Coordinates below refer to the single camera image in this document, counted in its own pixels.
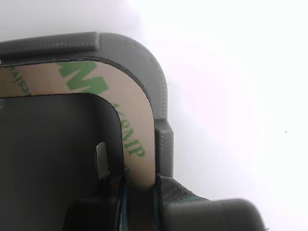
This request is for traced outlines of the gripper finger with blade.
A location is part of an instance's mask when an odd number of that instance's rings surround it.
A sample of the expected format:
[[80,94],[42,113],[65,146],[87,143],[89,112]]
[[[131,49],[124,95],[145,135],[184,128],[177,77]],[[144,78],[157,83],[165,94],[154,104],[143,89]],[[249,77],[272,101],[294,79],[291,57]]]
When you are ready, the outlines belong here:
[[124,176],[112,176],[108,166],[106,145],[96,147],[98,187],[87,197],[69,206],[64,229],[66,231],[128,231],[127,184]]

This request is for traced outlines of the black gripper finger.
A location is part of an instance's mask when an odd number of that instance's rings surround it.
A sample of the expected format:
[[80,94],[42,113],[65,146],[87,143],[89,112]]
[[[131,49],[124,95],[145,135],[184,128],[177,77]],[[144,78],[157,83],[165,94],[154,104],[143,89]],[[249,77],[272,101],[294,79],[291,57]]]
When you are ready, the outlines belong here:
[[245,199],[211,201],[170,177],[156,176],[161,231],[264,231],[262,216]]

